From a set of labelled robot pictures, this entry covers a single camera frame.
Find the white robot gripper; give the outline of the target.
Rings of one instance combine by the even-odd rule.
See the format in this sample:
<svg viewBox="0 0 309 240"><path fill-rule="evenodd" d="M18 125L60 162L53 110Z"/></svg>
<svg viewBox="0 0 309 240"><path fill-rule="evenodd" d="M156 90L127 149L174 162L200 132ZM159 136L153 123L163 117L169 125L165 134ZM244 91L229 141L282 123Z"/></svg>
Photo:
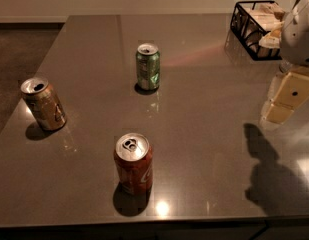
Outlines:
<svg viewBox="0 0 309 240"><path fill-rule="evenodd" d="M309 66L309 0L297 0L281 31L281 56L295 65ZM277 73L269 86L261 120L283 124L309 99L309 70Z"/></svg>

